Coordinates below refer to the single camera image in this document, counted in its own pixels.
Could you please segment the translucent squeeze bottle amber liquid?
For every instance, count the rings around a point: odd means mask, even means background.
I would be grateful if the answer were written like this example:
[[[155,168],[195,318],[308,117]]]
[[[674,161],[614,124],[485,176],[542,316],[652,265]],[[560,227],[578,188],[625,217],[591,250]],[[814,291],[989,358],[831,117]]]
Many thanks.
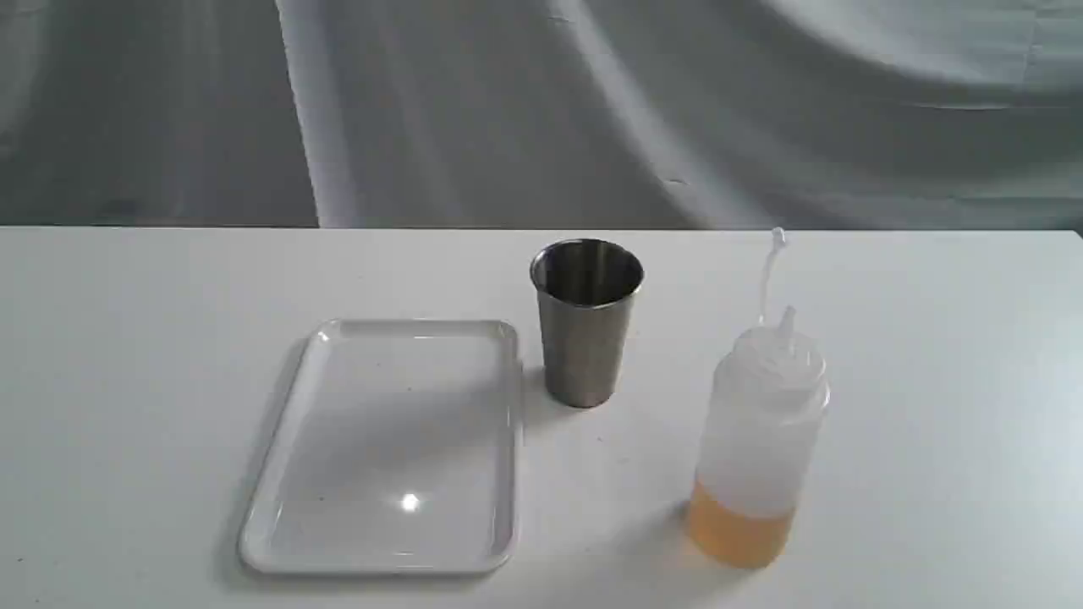
[[[790,537],[815,440],[827,415],[827,359],[796,326],[796,309],[768,320],[770,282],[788,246],[771,232],[759,316],[720,359],[687,504],[684,531],[705,555],[761,569]]]

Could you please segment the stainless steel cup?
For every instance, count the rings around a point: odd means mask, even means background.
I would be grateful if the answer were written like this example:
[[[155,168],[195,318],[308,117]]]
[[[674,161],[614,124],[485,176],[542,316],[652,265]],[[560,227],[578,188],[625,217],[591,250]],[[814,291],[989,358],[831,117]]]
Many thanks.
[[[618,385],[632,304],[645,267],[608,239],[559,239],[531,260],[549,394],[595,409]]]

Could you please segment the white plastic tray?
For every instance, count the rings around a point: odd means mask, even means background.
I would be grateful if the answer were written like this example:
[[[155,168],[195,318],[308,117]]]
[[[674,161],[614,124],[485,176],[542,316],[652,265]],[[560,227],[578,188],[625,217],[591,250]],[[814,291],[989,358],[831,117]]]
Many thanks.
[[[239,532],[271,576],[482,576],[517,540],[525,401],[498,320],[336,319],[310,336]]]

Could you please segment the grey fabric backdrop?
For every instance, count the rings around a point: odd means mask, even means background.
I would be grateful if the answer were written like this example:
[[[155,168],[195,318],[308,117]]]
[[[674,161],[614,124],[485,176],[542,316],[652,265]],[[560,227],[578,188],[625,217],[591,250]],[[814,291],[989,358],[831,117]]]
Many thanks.
[[[1080,231],[1080,3],[4,1],[3,225]]]

